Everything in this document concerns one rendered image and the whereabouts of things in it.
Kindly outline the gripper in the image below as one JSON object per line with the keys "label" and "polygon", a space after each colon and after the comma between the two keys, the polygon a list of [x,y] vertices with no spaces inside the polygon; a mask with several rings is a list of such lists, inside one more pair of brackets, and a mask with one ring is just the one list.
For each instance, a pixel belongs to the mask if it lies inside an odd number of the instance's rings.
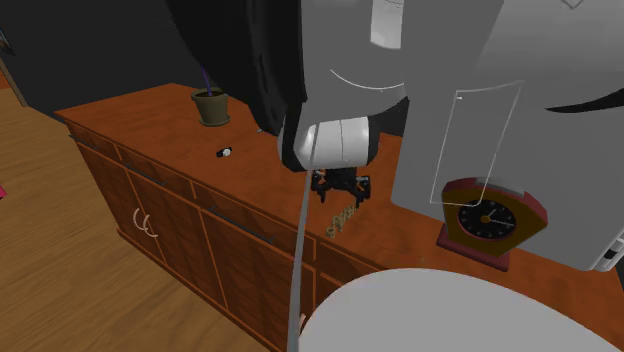
{"label": "gripper", "polygon": [[321,169],[312,175],[311,189],[325,202],[329,189],[346,190],[355,197],[355,208],[371,196],[371,182],[368,176],[358,176],[356,168]]}

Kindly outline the red gold mantel clock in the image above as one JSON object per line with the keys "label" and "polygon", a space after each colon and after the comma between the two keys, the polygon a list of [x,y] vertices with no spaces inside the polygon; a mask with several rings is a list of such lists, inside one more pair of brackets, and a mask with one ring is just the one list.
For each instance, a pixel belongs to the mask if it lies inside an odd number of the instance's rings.
{"label": "red gold mantel clock", "polygon": [[437,245],[506,272],[510,251],[548,226],[548,213],[530,193],[479,177],[447,182],[444,225]]}

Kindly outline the olive plant pot purple stem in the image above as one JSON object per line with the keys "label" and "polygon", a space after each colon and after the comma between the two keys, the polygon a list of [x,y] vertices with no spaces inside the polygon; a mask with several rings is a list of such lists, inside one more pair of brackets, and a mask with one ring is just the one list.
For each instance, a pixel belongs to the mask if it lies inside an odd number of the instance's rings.
{"label": "olive plant pot purple stem", "polygon": [[204,66],[201,66],[201,73],[205,87],[191,93],[191,100],[200,114],[199,122],[207,127],[223,126],[230,121],[228,95],[210,83]]}

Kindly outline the brown wooden sideboard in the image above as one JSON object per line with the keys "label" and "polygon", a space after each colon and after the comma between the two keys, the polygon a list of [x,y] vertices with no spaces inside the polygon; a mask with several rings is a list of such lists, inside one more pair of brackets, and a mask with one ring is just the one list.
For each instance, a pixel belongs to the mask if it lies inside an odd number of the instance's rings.
{"label": "brown wooden sideboard", "polygon": [[[119,235],[271,352],[286,352],[299,212],[306,209],[302,303],[311,313],[340,286],[384,269],[419,267],[491,281],[533,298],[624,350],[624,290],[615,274],[579,271],[516,249],[506,272],[440,248],[438,220],[394,205],[401,141],[383,135],[364,168],[372,195],[343,229],[332,219],[353,197],[325,202],[285,168],[276,140],[247,106],[199,122],[191,89],[166,84],[64,109],[65,120]],[[216,152],[231,147],[228,157]]]}

